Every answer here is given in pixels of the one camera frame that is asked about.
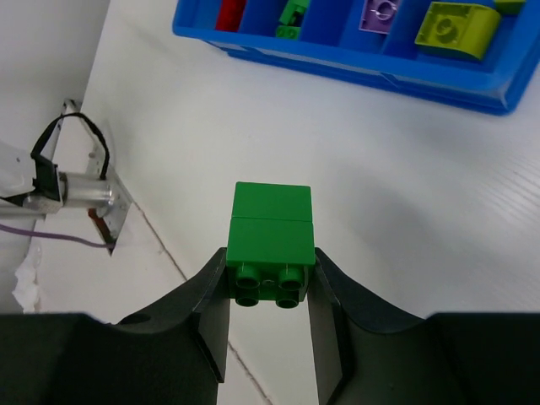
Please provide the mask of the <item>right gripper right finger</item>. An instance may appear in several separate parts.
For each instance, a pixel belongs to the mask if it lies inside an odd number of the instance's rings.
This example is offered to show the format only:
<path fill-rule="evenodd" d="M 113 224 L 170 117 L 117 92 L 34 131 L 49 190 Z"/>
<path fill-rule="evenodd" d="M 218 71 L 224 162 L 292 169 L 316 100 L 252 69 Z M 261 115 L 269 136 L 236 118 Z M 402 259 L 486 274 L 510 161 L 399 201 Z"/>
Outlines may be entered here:
<path fill-rule="evenodd" d="M 402 310 L 323 251 L 307 293 L 322 404 L 536 404 L 539 316 Z"/>

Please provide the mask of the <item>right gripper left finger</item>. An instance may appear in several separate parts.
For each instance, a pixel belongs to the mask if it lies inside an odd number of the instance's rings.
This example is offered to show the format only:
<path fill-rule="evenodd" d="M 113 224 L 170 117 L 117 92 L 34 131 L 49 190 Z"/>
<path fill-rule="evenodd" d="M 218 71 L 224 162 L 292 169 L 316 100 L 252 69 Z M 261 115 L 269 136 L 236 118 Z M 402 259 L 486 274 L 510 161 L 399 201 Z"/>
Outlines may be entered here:
<path fill-rule="evenodd" d="M 225 251 L 116 324 L 84 313 L 1 318 L 4 404 L 214 404 L 230 324 Z"/>

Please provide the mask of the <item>green lime lego piece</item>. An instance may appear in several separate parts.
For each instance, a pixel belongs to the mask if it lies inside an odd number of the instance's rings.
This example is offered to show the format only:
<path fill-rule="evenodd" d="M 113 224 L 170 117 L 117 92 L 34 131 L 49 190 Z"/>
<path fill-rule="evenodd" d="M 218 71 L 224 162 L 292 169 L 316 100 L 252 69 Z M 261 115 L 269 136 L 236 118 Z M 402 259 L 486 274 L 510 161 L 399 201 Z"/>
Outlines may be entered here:
<path fill-rule="evenodd" d="M 311 188 L 239 181 L 229 223 L 229 295 L 253 307 L 303 302 L 316 265 Z"/>

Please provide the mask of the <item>purple square lego brick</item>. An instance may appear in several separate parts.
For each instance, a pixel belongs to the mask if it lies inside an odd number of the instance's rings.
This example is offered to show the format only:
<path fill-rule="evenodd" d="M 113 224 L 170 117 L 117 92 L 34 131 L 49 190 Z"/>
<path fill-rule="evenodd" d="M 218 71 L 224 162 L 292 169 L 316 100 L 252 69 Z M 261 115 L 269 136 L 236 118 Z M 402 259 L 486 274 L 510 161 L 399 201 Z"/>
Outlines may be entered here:
<path fill-rule="evenodd" d="M 401 2 L 401 0 L 365 0 L 359 30 L 387 35 Z"/>

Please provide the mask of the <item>lime green lego brick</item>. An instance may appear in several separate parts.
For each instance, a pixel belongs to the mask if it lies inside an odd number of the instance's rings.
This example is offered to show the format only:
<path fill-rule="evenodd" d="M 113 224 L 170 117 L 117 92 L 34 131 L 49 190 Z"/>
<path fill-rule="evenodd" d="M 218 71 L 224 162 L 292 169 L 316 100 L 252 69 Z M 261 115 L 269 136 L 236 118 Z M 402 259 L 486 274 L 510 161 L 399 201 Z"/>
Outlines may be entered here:
<path fill-rule="evenodd" d="M 501 20 L 499 12 L 482 4 L 432 2 L 414 43 L 442 57 L 482 61 Z"/>

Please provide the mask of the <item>red lego brick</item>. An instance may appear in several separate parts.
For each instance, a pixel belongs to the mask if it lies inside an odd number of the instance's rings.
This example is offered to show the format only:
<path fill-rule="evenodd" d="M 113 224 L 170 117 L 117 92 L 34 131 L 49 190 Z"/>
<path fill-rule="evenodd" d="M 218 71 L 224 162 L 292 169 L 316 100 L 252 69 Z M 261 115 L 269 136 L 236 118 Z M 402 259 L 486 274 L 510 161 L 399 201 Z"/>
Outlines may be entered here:
<path fill-rule="evenodd" d="M 221 2 L 215 29 L 237 32 L 246 7 L 246 0 L 223 0 Z"/>

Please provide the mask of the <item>green lego plate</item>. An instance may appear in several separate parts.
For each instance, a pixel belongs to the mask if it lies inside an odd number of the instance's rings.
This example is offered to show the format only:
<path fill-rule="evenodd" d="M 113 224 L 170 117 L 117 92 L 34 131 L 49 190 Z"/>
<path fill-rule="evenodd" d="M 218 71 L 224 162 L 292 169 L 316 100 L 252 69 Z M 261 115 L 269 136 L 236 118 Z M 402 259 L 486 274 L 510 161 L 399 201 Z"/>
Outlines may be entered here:
<path fill-rule="evenodd" d="M 288 40 L 298 40 L 305 13 L 310 0 L 288 0 L 278 19 L 276 37 Z"/>

